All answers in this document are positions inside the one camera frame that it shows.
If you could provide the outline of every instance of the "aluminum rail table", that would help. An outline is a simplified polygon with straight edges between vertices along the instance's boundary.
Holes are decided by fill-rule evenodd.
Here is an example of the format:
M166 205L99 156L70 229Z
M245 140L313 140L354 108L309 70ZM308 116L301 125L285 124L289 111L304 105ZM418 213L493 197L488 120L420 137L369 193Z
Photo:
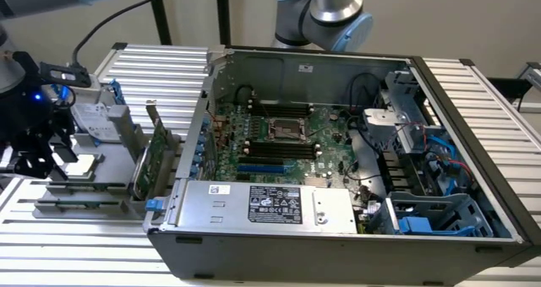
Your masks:
M491 98L495 92L484 88L487 84L477 70L463 66L457 60L428 61L433 73L444 82L444 87L452 92L452 98L457 99L457 106L460 96L468 98L472 91L485 91L491 95L483 94L487 100L480 104L479 111L461 109L468 112L475 129L480 127L477 124L484 122L472 117L475 112L499 115L500 119L505 120L504 125L520 121L519 117L511 117L509 108L499 111L499 107L492 103L497 103L497 100ZM205 78L205 66L205 48L125 44L117 45L107 55L97 75L103 82L117 79L122 83L134 120L143 125L147 132L151 132L151 122L146 117L143 104L147 99L158 99L158 111L166 126L174 129L177 134L186 136L194 100ZM457 75L443 74L441 67ZM539 120L541 115L529 116L529 119ZM492 132L491 127L479 129L477 134L488 151L501 156L509 151L499 151L491 143L508 143L513 136ZM524 134L509 135L525 137ZM523 148L535 148L533 144L523 145ZM533 155L528 164L541 165L537 161L537 156ZM515 172L508 170L508 158L499 157L497 164L509 174L508 178L513 179L516 176ZM537 182L532 179L525 183L515 182L513 186L536 222L541 225L541 192ZM241 285L225 281L182 281L174 277L146 237L142 220L36 219L32 216L34 203L44 192L43 182L14 179L0 195L0 286ZM280 285L332 286L286 283ZM242 286L277 286L277 283L245 282ZM491 268L459 284L459 287L539 286L541 257L513 269Z
M241 285L222 281L182 281L174 277L147 240L139 220L34 218L34 202L44 192L46 186L39 182L14 179L0 195L0 286ZM513 269L491 268L459 287L540 285L541 257Z

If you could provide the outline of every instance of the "metal case panel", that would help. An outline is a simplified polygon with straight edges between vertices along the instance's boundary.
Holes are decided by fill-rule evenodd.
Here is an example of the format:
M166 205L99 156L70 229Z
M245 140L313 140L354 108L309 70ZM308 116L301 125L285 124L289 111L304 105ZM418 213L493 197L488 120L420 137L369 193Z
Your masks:
M523 247L429 240L153 233L182 278L453 286Z

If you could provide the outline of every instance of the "gray metal chassis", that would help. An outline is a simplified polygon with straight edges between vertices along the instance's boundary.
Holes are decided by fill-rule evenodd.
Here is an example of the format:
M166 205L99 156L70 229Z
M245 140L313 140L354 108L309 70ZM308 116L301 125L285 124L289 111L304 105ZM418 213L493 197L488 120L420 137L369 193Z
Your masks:
M126 91L125 94L131 98L129 101L130 109L133 112L139 112L141 117L143 117L145 109L139 104L139 95L145 94L147 97L149 94L154 94L155 99L169 98L170 90L177 89L174 86L181 85L182 89L182 85L187 85L189 82L194 83L193 79L173 75L182 69L171 67L171 63L193 64L206 61L206 50L205 52L201 51L201 56L197 56L193 54L194 49L175 46L129 44L127 48L130 49L127 52L122 49L113 50L97 74L101 74L103 78L129 78L131 90ZM131 58L122 58L123 54L129 54ZM117 62L137 63L138 65L133 67L134 73L111 71L119 67L114 65ZM435 60L433 64L447 66L448 72L464 72L469 69L459 60ZM475 88L468 84L459 85L453 81L443 81L443 86L447 87L463 87L465 90ZM163 110L161 112L162 117L169 118L170 122L166 124L170 124L173 128L179 125L177 122L182 121L182 119L175 120L175 118L190 115L190 111L173 112L173 110L182 110L182 106L185 106L185 104L178 105L179 107L158 107L159 111ZM464 113L471 112L471 118L479 114L468 108L461 111ZM489 110L483 108L480 111L485 111L485 115L489 113ZM505 132L493 133L496 134L487 132L485 136L497 136L501 133L500 137L503 138L505 135ZM532 218L537 224L541 224L539 185L535 182L523 185L516 184L513 190ZM0 286L217 286L218 284L238 286L233 281L194 281L173 276L143 232L141 220L36 219L32 216L35 209L32 201L42 197L44 191L46 186L39 182L16 179L0 195ZM388 257L388 263L392 264L394 262L393 252L385 250L381 254ZM541 282L540 267L541 257L516 268L495 267L468 278L459 286L539 286ZM276 286L278 284L281 286L298 286L294 283L284 282L272 284L246 282L244 286ZM344 285L316 284L314 286Z
M206 97L197 104L165 221L159 226L146 225L149 238L175 276L237 281L451 286L489 267L515 267L539 255L541 230L513 192L515 180L524 178L524 174L520 177L516 171L535 172L533 164L519 165L519 168L507 165L523 156L516 155L513 150L499 155L497 161L491 159L489 154L495 146L501 149L516 143L511 137L500 136L503 125L508 126L504 130L516 132L515 135L519 136L521 132L521 141L528 144L531 150L527 153L532 152L529 157L535 158L533 161L540 152L540 136L508 106L475 66L467 66L460 60L414 56L258 48L217 49L211 55L217 61L203 86ZM393 65L412 69L433 105L431 110L441 117L512 238L246 233L221 228L179 227L177 222L183 211L182 199L189 182L187 164L191 163L191 146L199 134L207 98L213 98L213 95L217 98L221 91L227 91L227 83L238 85L248 79L258 79L257 89L260 92L264 90L260 94L269 99L280 100L289 96L290 101L333 103L330 98L341 100L333 92L344 89L328 94L325 85L346 83L352 74L358 72L354 65L357 60L364 60L365 68L377 75ZM300 65L312 65L314 71L320 71L318 81L300 75ZM273 89L277 81L282 85L280 89ZM465 96L463 89L480 97L475 94ZM483 125L488 118L484 114L487 111L500 117L491 120L493 124Z

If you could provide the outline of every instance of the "blue plastic latch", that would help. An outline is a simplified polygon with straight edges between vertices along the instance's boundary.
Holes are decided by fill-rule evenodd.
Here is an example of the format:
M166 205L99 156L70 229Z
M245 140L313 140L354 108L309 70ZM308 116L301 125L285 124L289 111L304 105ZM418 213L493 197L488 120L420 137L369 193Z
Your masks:
M427 217L404 217L398 220L400 231L405 234L432 234Z
M205 142L206 142L206 137L205 137L205 135L199 135L199 137L197 138L197 143L198 143L198 144L205 144Z
M211 124L211 119L206 116L203 117L202 128L205 129Z
M195 153L203 153L205 152L205 147L201 145L195 146Z
M163 209L163 201L162 200L147 200L145 205L145 210L149 212L162 212Z

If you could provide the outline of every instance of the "green circuit board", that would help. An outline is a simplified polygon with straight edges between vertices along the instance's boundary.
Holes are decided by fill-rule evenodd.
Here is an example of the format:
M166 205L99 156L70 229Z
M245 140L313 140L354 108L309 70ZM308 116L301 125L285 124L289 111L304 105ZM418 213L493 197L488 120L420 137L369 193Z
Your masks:
M142 173L135 181L142 197L146 197L158 182L163 153L167 149L167 129L162 120L157 121L151 143L142 164Z
M302 140L306 144L321 145L321 156L316 160L312 159L288 159L285 158L286 174L261 174L250 173L250 182L278 183L278 184L313 184L324 182L326 178L333 188L345 186L345 177L340 174L340 163L348 168L356 160L352 144L346 143L348 133L348 115L340 115L340 109L330 106L316 106L314 112L308 118L302 118L305 124L306 139ZM218 106L217 117L221 120L227 117L227 123L223 123L219 128L222 139L218 140L218 166L215 171L217 181L237 181L239 165L239 157L244 154L244 143L248 138L258 142L270 143L296 143L300 140L292 136L282 135L281 138L272 139L269 136L269 121L274 117L252 116L245 108L235 107L231 103L225 103ZM296 121L294 118L277 118L281 121ZM260 127L260 131L254 132L254 124ZM225 144L223 134L234 140Z

